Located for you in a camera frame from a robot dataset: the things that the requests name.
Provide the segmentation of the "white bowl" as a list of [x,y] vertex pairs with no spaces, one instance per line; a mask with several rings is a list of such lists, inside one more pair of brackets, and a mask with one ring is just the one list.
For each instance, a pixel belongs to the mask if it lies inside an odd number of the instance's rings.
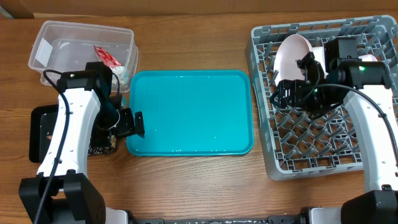
[[326,77],[328,75],[328,73],[326,72],[326,68],[325,68],[325,49],[324,49],[324,47],[314,47],[312,50],[313,50],[313,54],[315,56],[315,60],[321,64],[322,70],[324,72],[324,76]]

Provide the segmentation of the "white tissue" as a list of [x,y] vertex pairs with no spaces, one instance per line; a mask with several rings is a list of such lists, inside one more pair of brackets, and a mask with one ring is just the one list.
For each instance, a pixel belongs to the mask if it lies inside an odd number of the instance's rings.
[[118,76],[121,85],[125,85],[128,82],[128,74],[124,70],[123,66],[117,66],[114,69],[114,73]]

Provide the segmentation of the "pink plate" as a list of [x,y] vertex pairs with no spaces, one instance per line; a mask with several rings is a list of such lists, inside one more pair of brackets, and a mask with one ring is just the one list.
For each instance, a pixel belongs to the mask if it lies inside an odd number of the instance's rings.
[[274,71],[277,71],[275,85],[282,80],[304,80],[297,60],[312,52],[309,41],[301,35],[293,34],[282,41],[275,55]]

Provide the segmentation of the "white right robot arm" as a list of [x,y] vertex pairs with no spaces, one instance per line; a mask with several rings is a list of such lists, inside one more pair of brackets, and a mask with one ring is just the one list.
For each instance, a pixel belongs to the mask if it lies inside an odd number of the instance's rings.
[[397,222],[397,121],[388,67],[361,56],[357,41],[338,37],[316,57],[301,35],[287,37],[275,56],[279,72],[271,103],[308,111],[314,119],[344,105],[353,122],[365,177],[365,192],[339,208],[302,211],[304,223]]

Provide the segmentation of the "red snack wrapper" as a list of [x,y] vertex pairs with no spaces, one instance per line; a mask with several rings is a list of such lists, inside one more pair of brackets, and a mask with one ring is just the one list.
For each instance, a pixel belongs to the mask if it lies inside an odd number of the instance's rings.
[[104,48],[97,47],[94,45],[94,50],[98,59],[109,68],[114,69],[116,67],[122,67],[122,64],[116,58],[114,58],[110,53],[105,51]]

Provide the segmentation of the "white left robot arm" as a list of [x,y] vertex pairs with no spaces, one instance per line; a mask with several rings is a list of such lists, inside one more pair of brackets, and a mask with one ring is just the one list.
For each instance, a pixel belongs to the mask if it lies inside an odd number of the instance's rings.
[[117,139],[143,137],[142,112],[133,113],[122,108],[120,97],[109,97],[115,76],[103,62],[59,75],[51,83],[58,110],[49,148],[36,176],[19,186],[29,218],[32,223],[136,223],[131,211],[105,205],[87,177],[87,159],[94,129]]

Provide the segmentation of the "pink bowl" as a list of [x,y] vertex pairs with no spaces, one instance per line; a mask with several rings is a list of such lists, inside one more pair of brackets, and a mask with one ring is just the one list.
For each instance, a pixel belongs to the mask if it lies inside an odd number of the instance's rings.
[[377,58],[372,54],[361,55],[359,56],[359,58],[363,62],[377,62]]

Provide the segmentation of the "rice and peanuts food waste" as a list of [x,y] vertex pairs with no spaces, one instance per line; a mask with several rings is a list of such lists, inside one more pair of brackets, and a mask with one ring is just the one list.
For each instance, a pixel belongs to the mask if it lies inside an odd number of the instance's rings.
[[[50,146],[52,134],[40,138],[39,152],[46,154]],[[116,138],[109,134],[92,135],[88,150],[89,156],[110,154],[116,150]]]

